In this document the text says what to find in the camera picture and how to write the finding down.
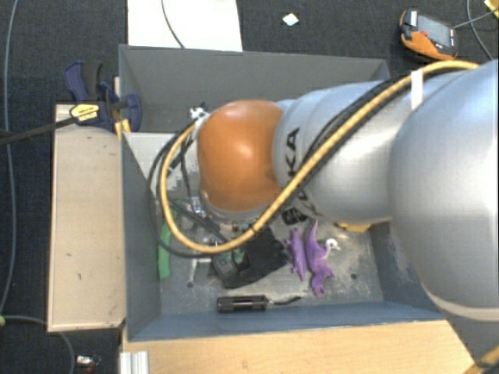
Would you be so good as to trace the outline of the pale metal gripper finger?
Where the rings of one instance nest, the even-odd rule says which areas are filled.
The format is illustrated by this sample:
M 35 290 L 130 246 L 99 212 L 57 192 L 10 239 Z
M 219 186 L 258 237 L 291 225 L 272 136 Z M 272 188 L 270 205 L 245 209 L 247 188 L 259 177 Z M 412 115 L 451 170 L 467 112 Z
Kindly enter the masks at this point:
M 196 277 L 206 276 L 211 267 L 211 259 L 193 259 L 187 279 L 187 287 L 193 288 L 196 282 Z

